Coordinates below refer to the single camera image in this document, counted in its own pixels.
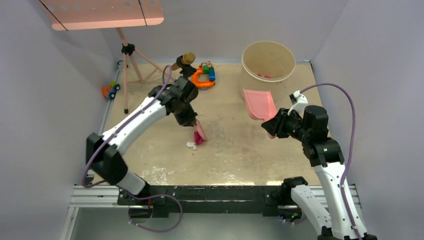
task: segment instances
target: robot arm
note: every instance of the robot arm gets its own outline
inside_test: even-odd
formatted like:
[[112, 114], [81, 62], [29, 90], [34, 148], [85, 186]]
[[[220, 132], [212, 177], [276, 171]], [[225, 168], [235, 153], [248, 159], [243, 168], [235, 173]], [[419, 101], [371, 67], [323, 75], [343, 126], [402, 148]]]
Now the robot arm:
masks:
[[[88, 163], [98, 151], [91, 169], [110, 185], [117, 185], [133, 195], [138, 195], [147, 185], [141, 177], [128, 170], [122, 158], [134, 141], [154, 123], [171, 113], [180, 126], [194, 127], [197, 122], [197, 113], [190, 104], [194, 99], [193, 92], [197, 91], [192, 82], [185, 77], [179, 77], [157, 96], [161, 88], [161, 85], [154, 87], [141, 105], [116, 126], [101, 135], [92, 133], [87, 138], [86, 162]], [[151, 104], [150, 107], [138, 114], [147, 104]], [[113, 135], [114, 137], [99, 149]]]
[[[337, 141], [328, 137], [327, 111], [321, 106], [307, 106], [306, 97], [299, 91], [291, 94], [290, 99], [293, 104], [290, 109], [280, 108], [274, 118], [261, 126], [271, 136], [292, 137], [302, 143], [303, 153], [321, 182], [329, 212], [312, 194], [302, 177], [284, 180], [281, 190], [285, 196], [291, 196], [286, 202], [294, 202], [300, 206], [312, 223], [319, 240], [357, 239], [356, 230], [362, 239], [376, 240], [375, 236], [367, 234], [367, 229], [359, 218], [347, 181], [340, 184], [345, 171], [344, 157]], [[301, 111], [304, 111], [303, 118], [299, 115]], [[356, 226], [351, 225], [342, 191], [346, 195]]]

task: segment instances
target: round container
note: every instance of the round container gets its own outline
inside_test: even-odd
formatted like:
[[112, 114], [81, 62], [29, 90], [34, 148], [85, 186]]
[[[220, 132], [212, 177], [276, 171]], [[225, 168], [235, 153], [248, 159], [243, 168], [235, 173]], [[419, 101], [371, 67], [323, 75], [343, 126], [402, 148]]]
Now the round container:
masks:
[[238, 86], [243, 99], [243, 89], [269, 91], [275, 103], [287, 97], [282, 82], [293, 74], [296, 65], [295, 56], [287, 47], [274, 41], [255, 42], [244, 50], [241, 64]]

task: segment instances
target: blue wheel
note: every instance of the blue wheel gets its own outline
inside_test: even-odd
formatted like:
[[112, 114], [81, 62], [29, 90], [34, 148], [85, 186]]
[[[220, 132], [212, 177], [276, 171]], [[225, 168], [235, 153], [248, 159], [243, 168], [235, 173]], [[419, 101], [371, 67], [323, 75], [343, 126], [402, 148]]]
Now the blue wheel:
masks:
[[116, 93], [117, 93], [116, 91], [111, 91], [111, 92], [109, 92], [109, 99], [110, 99], [110, 100], [114, 99], [114, 98], [115, 98]]

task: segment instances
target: toy car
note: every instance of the toy car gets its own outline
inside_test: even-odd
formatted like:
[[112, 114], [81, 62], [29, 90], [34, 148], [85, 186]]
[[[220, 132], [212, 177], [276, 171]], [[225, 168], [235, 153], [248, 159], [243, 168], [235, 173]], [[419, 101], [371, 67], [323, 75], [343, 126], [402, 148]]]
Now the toy car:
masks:
[[117, 91], [121, 89], [121, 85], [116, 81], [112, 81], [109, 86], [105, 86], [101, 93], [103, 96], [109, 100], [112, 100], [117, 95]]

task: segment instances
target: black clamp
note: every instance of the black clamp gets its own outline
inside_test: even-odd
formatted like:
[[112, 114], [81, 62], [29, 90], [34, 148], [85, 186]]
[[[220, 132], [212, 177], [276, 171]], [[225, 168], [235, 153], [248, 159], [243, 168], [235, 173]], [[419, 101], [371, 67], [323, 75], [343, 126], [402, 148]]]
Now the black clamp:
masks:
[[[155, 97], [161, 85], [154, 87], [148, 96]], [[173, 114], [180, 126], [193, 127], [198, 115], [190, 102], [198, 96], [197, 87], [188, 79], [180, 76], [174, 84], [170, 84], [157, 98], [166, 107], [166, 115]]]
[[292, 199], [292, 189], [299, 185], [308, 185], [303, 176], [290, 177], [283, 180], [280, 190], [282, 205], [297, 205]]
[[[340, 240], [338, 238], [333, 237], [333, 233], [331, 228], [327, 228], [325, 226], [321, 229], [321, 235], [318, 236], [318, 240]], [[351, 239], [349, 236], [345, 236], [343, 240], [358, 240], [357, 238]], [[361, 240], [377, 240], [377, 237], [374, 235], [370, 235], [368, 233], [364, 233]]]
[[280, 108], [275, 117], [261, 126], [272, 136], [280, 139], [292, 137], [300, 141], [310, 166], [326, 167], [328, 163], [344, 162], [339, 143], [328, 137], [328, 120], [323, 107], [309, 105], [304, 110], [303, 118], [295, 110], [289, 114], [288, 109]]
[[136, 46], [134, 44], [128, 43], [128, 45], [126, 46], [122, 44], [122, 49], [120, 50], [120, 52], [125, 55], [131, 56], [135, 50], [136, 50]]
[[179, 71], [179, 74], [181, 74], [184, 78], [186, 78], [188, 80], [189, 77], [191, 77], [193, 74], [195, 74], [197, 69], [192, 67], [190, 64], [184, 64], [182, 62], [183, 56], [184, 55], [177, 57], [175, 63], [178, 65], [178, 67], [181, 68], [181, 71]]
[[[93, 132], [87, 137], [85, 162], [88, 163], [94, 152], [103, 144], [102, 136]], [[124, 162], [116, 145], [106, 144], [92, 162], [91, 169], [110, 185], [116, 185], [127, 174], [128, 166]]]

